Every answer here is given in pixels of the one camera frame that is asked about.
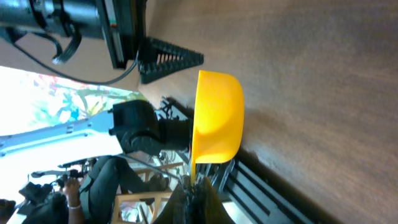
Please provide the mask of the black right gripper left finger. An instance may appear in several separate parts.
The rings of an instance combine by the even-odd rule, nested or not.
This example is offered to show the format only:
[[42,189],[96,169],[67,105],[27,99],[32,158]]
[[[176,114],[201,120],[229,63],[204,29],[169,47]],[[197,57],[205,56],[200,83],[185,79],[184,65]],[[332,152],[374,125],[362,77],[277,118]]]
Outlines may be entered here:
[[192,185],[179,183],[163,211],[153,224],[189,224],[191,218]]

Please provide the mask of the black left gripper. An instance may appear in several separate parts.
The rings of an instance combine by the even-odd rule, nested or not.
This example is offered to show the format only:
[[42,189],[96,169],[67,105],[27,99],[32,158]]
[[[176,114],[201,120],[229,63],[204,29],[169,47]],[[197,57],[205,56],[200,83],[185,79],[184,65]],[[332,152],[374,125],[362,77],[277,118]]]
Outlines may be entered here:
[[145,39],[146,0],[96,0],[95,3],[114,69],[125,69],[138,50],[142,84],[204,63],[202,53],[152,37]]

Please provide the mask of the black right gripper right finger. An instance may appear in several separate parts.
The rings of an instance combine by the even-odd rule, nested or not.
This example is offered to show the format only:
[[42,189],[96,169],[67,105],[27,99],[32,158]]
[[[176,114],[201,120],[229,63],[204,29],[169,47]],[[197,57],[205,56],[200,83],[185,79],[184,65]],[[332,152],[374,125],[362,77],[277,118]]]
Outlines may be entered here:
[[195,184],[194,223],[234,224],[207,177]]

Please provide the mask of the yellow measuring scoop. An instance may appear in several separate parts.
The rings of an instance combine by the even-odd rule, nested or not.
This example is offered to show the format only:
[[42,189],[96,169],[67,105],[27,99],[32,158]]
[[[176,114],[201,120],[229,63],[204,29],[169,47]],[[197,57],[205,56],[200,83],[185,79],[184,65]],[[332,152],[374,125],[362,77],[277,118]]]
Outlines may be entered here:
[[192,134],[190,181],[197,164],[222,164],[238,152],[244,127],[244,93],[232,75],[200,70]]

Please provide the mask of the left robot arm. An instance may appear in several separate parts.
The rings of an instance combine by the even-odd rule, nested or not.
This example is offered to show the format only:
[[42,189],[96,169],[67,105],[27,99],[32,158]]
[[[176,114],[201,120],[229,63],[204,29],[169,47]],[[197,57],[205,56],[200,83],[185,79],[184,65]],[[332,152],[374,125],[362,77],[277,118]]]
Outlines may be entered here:
[[55,79],[39,80],[50,95],[34,101],[35,117],[45,127],[1,136],[1,160],[46,157],[66,164],[137,150],[185,150],[192,138],[189,124],[159,119],[150,103],[110,90],[114,80],[87,81],[56,71],[84,38],[103,40],[113,68],[124,77],[138,70],[143,84],[203,63],[199,52],[148,37],[145,18],[145,1],[1,0],[3,40],[16,50],[29,37],[55,47],[47,67]]

